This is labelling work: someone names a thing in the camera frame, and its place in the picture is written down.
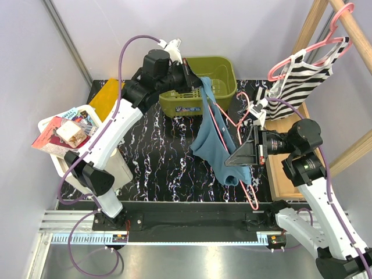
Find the black white striped tank top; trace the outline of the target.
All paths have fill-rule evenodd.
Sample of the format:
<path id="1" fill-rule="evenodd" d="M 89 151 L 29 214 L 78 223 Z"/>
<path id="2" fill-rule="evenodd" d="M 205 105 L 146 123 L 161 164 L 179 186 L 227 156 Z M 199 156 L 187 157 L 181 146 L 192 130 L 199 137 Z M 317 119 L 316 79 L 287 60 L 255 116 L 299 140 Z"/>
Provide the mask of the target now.
<path id="1" fill-rule="evenodd" d="M 316 65 L 305 62 L 307 52 L 304 49 L 291 55 L 291 62 L 281 72 L 284 78 L 277 80 L 266 92 L 257 94 L 251 104 L 257 105 L 270 97 L 281 99 L 297 109 L 316 87 L 333 75 L 333 64 L 350 44 L 349 37 L 342 37 L 342 41 L 335 43 Z"/>

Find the blue tank top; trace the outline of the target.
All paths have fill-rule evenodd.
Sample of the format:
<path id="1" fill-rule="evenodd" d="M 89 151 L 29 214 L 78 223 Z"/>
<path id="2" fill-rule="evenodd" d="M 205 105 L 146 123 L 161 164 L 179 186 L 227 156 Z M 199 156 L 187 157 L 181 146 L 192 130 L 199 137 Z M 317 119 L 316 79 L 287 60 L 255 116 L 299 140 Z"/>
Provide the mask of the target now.
<path id="1" fill-rule="evenodd" d="M 233 139 L 226 127 L 220 109 L 215 105 L 212 80 L 201 77 L 202 124 L 193 143 L 193 155 L 205 160 L 211 166 L 218 182 L 222 185 L 237 186 L 240 182 L 252 182 L 248 166 L 225 166 L 225 160 L 236 150 Z"/>

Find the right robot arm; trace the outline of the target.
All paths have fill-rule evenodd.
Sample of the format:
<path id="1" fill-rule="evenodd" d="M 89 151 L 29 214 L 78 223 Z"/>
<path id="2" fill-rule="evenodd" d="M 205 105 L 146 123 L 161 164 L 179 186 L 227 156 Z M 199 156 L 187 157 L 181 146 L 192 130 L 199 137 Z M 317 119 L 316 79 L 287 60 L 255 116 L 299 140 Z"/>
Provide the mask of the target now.
<path id="1" fill-rule="evenodd" d="M 311 119 L 295 122 L 286 133 L 254 126 L 252 136 L 225 165 L 259 165 L 270 155 L 286 154 L 281 162 L 283 171 L 308 202 L 321 229 L 299 217 L 284 200 L 270 205 L 264 215 L 265 226 L 290 233 L 313 256 L 323 278 L 371 278 L 371 248 L 334 195 L 329 171 L 315 153 L 322 143 L 321 128 Z"/>

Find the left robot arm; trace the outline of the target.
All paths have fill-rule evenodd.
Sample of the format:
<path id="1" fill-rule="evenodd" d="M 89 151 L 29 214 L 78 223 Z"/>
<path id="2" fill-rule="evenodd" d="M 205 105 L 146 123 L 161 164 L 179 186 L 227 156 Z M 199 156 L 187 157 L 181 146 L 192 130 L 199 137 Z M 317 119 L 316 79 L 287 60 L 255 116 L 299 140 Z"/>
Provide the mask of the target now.
<path id="1" fill-rule="evenodd" d="M 142 67 L 119 87 L 119 100 L 89 141 L 77 152 L 68 151 L 64 160 L 68 172 L 86 187 L 106 215 L 113 230 L 125 225 L 123 205 L 113 189 L 115 178 L 105 170 L 121 139 L 168 91 L 188 93 L 202 85 L 178 49 L 153 49 L 145 55 Z"/>

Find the thick pink plastic hanger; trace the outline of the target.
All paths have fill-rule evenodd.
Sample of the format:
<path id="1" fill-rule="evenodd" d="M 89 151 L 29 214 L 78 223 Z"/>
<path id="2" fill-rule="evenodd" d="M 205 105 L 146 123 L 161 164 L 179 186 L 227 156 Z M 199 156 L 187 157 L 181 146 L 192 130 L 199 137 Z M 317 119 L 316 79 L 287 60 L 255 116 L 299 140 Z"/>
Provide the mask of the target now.
<path id="1" fill-rule="evenodd" d="M 300 51 L 299 47 L 305 46 L 304 42 L 301 42 L 301 38 L 306 39 L 307 37 L 311 38 L 312 34 L 314 33 L 316 29 L 316 25 L 318 24 L 319 20 L 322 17 L 322 14 L 320 14 L 321 7 L 325 6 L 325 4 L 321 3 L 321 1 L 314 1 L 310 11 L 306 17 L 306 20 L 303 24 L 299 39 L 296 43 L 295 49 L 297 51 Z M 311 52 L 315 49 L 321 48 L 325 45 L 328 44 L 333 44 L 337 42 L 342 42 L 344 39 L 342 37 L 333 37 L 335 31 L 337 30 L 338 26 L 336 25 L 338 19 L 341 17 L 341 15 L 348 11 L 352 13 L 354 11 L 355 4 L 352 2 L 344 4 L 344 6 L 334 15 L 334 17 L 331 20 L 330 23 L 330 31 L 328 32 L 327 36 L 325 39 L 323 39 L 320 42 L 317 42 L 313 45 L 308 46 L 307 48 L 304 49 L 305 53 Z M 269 81 L 277 81 L 282 78 L 284 78 L 285 74 L 279 74 L 278 76 L 273 76 L 273 74 L 281 67 L 284 67 L 286 64 L 289 64 L 291 62 L 291 58 L 288 57 L 285 60 L 279 62 L 276 64 L 269 72 L 267 75 L 267 79 Z"/>

